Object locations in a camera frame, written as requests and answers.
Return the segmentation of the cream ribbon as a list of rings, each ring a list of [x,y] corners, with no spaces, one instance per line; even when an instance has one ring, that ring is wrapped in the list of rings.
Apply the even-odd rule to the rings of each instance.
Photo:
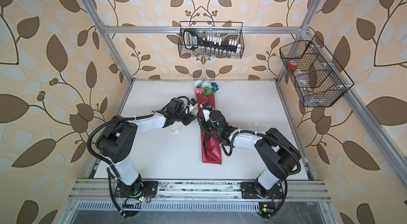
[[[249,129],[263,129],[261,132],[268,131],[270,128],[274,128],[273,124],[264,123],[264,122],[230,122],[230,126],[238,127],[239,129],[249,130]],[[182,122],[175,122],[173,125],[165,128],[167,132],[171,132],[175,135],[179,134],[180,131],[184,128]]]

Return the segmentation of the dark red wrapping paper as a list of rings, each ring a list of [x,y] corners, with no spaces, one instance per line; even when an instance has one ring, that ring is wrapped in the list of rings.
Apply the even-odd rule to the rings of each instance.
[[[199,109],[200,105],[204,103],[209,103],[209,106],[213,109],[216,108],[214,94],[204,96],[202,94],[196,93],[196,98]],[[203,131],[201,131],[201,153],[203,163],[218,165],[222,164],[222,154],[219,142],[217,142],[214,138],[210,137]]]

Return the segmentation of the light blue fake rose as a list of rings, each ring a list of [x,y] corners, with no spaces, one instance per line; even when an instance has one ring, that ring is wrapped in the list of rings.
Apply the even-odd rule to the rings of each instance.
[[[199,79],[194,82],[194,92],[195,88],[201,88],[203,96],[210,96],[215,92],[212,90],[211,82],[206,81],[204,78]]]

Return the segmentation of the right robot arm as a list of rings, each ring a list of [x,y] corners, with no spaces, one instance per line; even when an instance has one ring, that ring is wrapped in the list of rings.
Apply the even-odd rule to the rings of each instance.
[[[283,184],[283,196],[279,205],[260,210],[263,218],[272,219],[284,205],[288,194],[289,176],[301,170],[301,154],[276,128],[266,132],[241,130],[229,125],[219,110],[203,107],[197,113],[197,121],[205,135],[215,139],[223,153],[230,157],[235,148],[254,149],[265,164],[265,169],[255,179],[257,197],[267,199]]]

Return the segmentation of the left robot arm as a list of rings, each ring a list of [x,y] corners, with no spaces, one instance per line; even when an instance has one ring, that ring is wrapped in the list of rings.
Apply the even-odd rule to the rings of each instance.
[[[175,97],[162,109],[152,111],[149,115],[127,118],[120,115],[114,116],[88,136],[86,148],[89,153],[108,165],[109,196],[115,209],[123,218],[129,217],[129,212],[117,203],[112,180],[117,182],[117,188],[127,199],[135,199],[138,203],[144,201],[148,192],[129,156],[136,136],[151,130],[167,128],[175,122],[189,125],[196,118],[192,114],[195,107],[197,107],[195,99],[189,99],[186,96]]]

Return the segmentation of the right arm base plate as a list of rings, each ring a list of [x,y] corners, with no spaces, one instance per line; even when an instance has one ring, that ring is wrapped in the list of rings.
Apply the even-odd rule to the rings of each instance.
[[[241,182],[240,190],[243,199],[282,199],[284,190],[281,184],[275,184],[271,189],[265,189],[258,183],[254,182]]]

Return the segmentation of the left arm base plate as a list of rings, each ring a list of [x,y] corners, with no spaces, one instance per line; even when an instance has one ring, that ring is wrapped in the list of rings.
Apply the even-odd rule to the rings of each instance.
[[[118,181],[116,194],[120,198],[153,198],[158,192],[158,181],[136,181],[133,185],[126,185]]]

